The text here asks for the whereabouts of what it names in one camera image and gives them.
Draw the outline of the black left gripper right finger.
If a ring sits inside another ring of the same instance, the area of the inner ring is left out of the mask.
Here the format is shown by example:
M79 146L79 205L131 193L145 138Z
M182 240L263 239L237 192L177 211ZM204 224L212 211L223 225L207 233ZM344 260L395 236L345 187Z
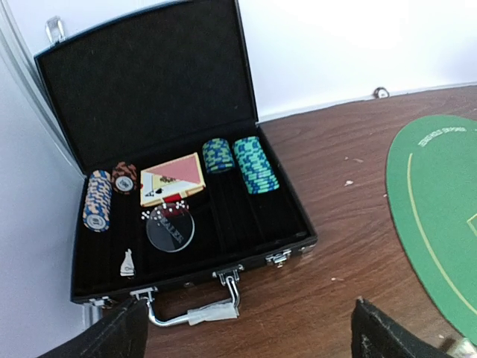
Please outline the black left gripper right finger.
M417 338L371 302L359 298L351 318L353 357L434 358L449 355Z

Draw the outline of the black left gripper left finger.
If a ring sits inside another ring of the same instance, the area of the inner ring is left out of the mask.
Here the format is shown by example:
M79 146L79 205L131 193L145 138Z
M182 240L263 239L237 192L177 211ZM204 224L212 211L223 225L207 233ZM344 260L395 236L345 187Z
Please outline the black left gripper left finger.
M42 356L143 357L147 338L147 302L130 298L75 338Z

